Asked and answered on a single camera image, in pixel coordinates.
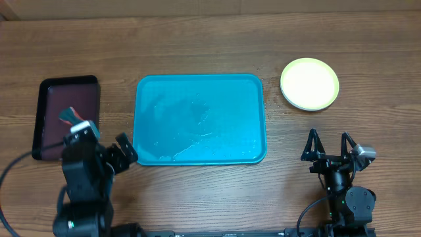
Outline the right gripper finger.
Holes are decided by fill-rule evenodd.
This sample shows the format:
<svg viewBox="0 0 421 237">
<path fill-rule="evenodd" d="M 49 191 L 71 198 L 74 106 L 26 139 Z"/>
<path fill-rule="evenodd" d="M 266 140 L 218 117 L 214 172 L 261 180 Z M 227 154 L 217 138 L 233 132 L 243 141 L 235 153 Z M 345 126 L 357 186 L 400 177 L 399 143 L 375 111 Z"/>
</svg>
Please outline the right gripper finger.
<svg viewBox="0 0 421 237">
<path fill-rule="evenodd" d="M 326 152 L 315 128 L 311 128 L 301 156 L 302 161 L 318 161 L 324 158 Z"/>
<path fill-rule="evenodd" d="M 347 147 L 348 144 L 351 146 L 351 149 L 353 149 L 357 145 L 356 142 L 349 135 L 349 133 L 344 132 L 341 135 L 341 156 L 342 157 L 345 157 L 349 153 L 348 147 Z"/>
</svg>

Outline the pink and green sponge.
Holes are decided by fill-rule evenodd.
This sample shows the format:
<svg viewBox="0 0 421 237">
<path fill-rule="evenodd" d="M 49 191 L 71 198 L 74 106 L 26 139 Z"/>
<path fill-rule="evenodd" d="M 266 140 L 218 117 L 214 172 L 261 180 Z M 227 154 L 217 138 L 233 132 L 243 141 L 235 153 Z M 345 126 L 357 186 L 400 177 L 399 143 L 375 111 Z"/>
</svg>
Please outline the pink and green sponge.
<svg viewBox="0 0 421 237">
<path fill-rule="evenodd" d="M 59 114 L 59 119 L 71 126 L 77 125 L 84 121 L 84 119 L 75 111 L 73 107 L 69 107 Z"/>
</svg>

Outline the green rimmed yellow plate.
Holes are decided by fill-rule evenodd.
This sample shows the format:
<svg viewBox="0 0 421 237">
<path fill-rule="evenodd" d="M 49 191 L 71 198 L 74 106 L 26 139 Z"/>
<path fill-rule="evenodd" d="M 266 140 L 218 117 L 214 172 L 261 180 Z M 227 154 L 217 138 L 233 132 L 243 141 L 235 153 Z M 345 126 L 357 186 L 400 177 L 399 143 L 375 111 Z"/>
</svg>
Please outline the green rimmed yellow plate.
<svg viewBox="0 0 421 237">
<path fill-rule="evenodd" d="M 319 111 L 329 107 L 339 95 L 339 79 L 325 62 L 300 58 L 288 63 L 280 76 L 280 89 L 294 107 Z"/>
</svg>

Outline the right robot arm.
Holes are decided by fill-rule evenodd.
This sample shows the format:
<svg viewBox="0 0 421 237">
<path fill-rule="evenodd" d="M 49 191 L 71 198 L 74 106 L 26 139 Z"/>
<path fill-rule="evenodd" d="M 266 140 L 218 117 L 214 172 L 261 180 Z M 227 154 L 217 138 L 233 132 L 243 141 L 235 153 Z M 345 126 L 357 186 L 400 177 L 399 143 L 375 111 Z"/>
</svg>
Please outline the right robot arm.
<svg viewBox="0 0 421 237">
<path fill-rule="evenodd" d="M 360 145 L 348 132 L 341 135 L 339 155 L 328 155 L 320 141 L 317 131 L 312 128 L 301 160 L 312 163 L 309 172 L 318 175 L 326 196 L 309 206 L 300 214 L 296 233 L 298 236 L 375 236 L 375 230 L 368 228 L 372 222 L 376 195 L 372 190 L 354 186 L 356 173 L 363 171 L 376 159 L 373 147 Z M 320 223 L 309 230 L 301 229 L 304 215 L 313 207 L 326 201 L 330 220 Z"/>
</svg>

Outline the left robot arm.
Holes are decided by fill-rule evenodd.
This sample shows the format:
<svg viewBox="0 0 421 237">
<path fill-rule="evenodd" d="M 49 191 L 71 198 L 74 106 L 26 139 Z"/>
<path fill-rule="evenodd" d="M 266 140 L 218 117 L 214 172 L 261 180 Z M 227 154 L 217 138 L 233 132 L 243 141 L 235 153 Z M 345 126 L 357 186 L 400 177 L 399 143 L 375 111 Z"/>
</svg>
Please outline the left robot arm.
<svg viewBox="0 0 421 237">
<path fill-rule="evenodd" d="M 110 194 L 114 178 L 138 160 L 125 133 L 104 147 L 90 120 L 72 126 L 64 137 L 62 171 L 66 179 L 53 222 L 55 236 L 145 236 L 138 223 L 112 226 Z"/>
</svg>

